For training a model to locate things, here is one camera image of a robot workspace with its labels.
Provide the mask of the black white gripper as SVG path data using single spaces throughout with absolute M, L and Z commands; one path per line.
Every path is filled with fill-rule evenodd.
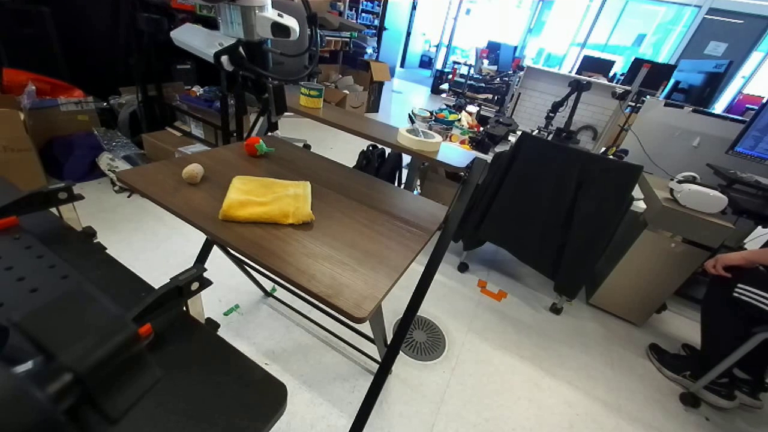
M 182 23 L 177 28 L 171 30 L 171 40 L 211 62 L 219 65 L 224 68 L 236 68 L 242 62 L 242 50 L 241 50 L 241 40 L 233 36 L 225 36 L 220 30 L 211 30 L 206 26 L 199 23 Z

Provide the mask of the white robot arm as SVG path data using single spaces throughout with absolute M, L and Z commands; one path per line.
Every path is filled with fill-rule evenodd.
M 190 0 L 190 7 L 213 16 L 219 26 L 181 23 L 171 30 L 171 40 L 229 72 L 242 55 L 245 40 L 295 40 L 301 36 L 297 18 L 275 10 L 272 0 Z

